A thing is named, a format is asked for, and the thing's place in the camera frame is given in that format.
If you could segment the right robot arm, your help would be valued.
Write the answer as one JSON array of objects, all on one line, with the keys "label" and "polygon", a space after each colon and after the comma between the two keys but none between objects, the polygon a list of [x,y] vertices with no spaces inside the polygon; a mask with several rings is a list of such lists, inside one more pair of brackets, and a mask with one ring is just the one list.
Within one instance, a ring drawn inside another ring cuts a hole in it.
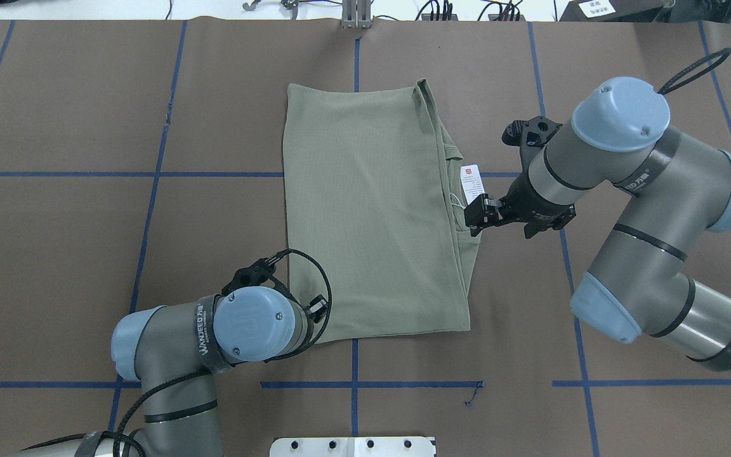
[{"label": "right robot arm", "polygon": [[604,81],[565,124],[508,125],[522,172],[507,194],[470,197],[465,225],[522,223],[526,238],[560,230],[603,182],[630,201],[570,301],[581,322],[630,344],[664,340],[690,361],[731,373],[731,297],[682,272],[705,232],[731,230],[731,154],[670,124],[665,90],[632,76]]}]

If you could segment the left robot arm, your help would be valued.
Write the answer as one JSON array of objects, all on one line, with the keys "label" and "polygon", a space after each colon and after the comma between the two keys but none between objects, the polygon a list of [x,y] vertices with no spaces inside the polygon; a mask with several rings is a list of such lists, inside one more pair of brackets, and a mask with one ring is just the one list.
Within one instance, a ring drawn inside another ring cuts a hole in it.
[{"label": "left robot arm", "polygon": [[283,293],[248,286],[125,316],[111,359],[142,395],[113,431],[46,440],[20,456],[222,456],[215,377],[244,362],[279,361],[325,330],[329,295],[303,307]]}]

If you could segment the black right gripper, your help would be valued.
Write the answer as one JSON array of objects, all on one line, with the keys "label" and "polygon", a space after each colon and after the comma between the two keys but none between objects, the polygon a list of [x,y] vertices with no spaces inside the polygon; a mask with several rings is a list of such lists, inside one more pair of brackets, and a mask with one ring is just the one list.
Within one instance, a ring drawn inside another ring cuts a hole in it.
[{"label": "black right gripper", "polygon": [[488,227],[517,222],[524,225],[524,237],[531,239],[549,229],[565,228],[575,216],[573,204],[556,204],[539,195],[526,173],[519,174],[502,199],[479,194],[464,209],[465,225],[471,237],[478,237]]}]

